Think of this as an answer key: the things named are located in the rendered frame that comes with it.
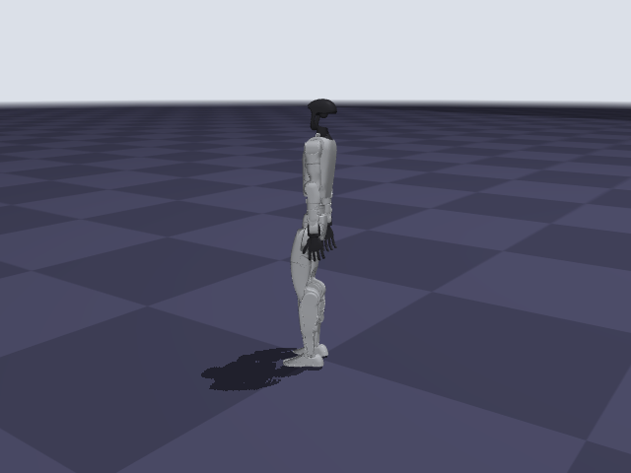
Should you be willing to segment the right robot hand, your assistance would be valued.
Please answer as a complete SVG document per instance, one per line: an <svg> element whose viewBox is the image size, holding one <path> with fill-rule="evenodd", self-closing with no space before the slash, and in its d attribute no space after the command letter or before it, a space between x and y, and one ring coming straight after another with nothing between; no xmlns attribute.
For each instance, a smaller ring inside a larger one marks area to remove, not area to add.
<svg viewBox="0 0 631 473"><path fill-rule="evenodd" d="M324 244L325 244L325 248L326 248L327 251L329 251L328 246L327 246L327 240L328 240L328 245L329 245L330 249L333 250L333 248L331 246L330 239L332 240L333 246L335 248L337 248L337 246L335 245L334 237L333 237L333 230L330 227L331 225L332 225L332 219L331 219L331 222L329 224L327 224L326 235L325 235L325 238L324 238ZM322 246L323 246L323 240L321 242L322 242ZM325 251L324 246L323 246L322 250Z"/></svg>

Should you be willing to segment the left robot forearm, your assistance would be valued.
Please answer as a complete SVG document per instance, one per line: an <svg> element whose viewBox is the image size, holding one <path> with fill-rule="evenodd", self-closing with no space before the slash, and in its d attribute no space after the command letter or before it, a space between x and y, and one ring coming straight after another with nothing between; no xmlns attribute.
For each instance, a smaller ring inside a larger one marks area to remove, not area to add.
<svg viewBox="0 0 631 473"><path fill-rule="evenodd" d="M308 196L306 203L307 212L309 213L307 216L309 232L310 234L318 234L319 214L317 212L319 212L320 194L316 183L309 182L306 185L306 192Z"/></svg>

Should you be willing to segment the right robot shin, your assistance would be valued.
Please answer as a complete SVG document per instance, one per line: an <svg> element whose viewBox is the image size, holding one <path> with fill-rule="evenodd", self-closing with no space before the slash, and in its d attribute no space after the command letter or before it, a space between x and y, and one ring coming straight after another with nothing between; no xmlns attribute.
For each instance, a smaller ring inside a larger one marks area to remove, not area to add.
<svg viewBox="0 0 631 473"><path fill-rule="evenodd" d="M317 306L318 308L318 319L317 319L317 332L315 333L315 342L314 342L314 348L317 347L317 343L319 343L319 334L320 334L320 325L323 322L324 319L324 307L325 307L325 294L322 298L320 298L320 302Z"/></svg>

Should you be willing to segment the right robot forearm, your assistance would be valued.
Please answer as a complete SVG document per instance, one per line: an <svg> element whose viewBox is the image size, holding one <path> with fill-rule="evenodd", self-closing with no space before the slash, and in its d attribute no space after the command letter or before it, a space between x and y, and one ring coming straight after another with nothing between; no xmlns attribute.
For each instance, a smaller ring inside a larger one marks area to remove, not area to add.
<svg viewBox="0 0 631 473"><path fill-rule="evenodd" d="M332 208L331 206L331 198L332 198L332 193L333 190L331 191L331 196L329 198L321 198L321 202L323 205L325 205L325 212L327 214L327 223L329 224L331 222L331 212L332 212Z"/></svg>

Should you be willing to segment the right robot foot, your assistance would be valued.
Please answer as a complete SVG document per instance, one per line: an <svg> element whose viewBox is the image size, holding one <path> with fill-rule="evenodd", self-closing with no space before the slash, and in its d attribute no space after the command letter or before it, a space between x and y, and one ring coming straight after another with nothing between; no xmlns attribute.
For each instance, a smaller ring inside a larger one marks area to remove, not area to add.
<svg viewBox="0 0 631 473"><path fill-rule="evenodd" d="M316 346L316 345L314 345ZM307 352L308 352L308 348L307 348ZM305 353L305 348L300 348L297 350L294 350L293 353L301 355L303 353ZM314 354L320 354L322 357L327 356L328 355L328 351L325 345L323 344L319 344L317 343L317 347L314 348Z"/></svg>

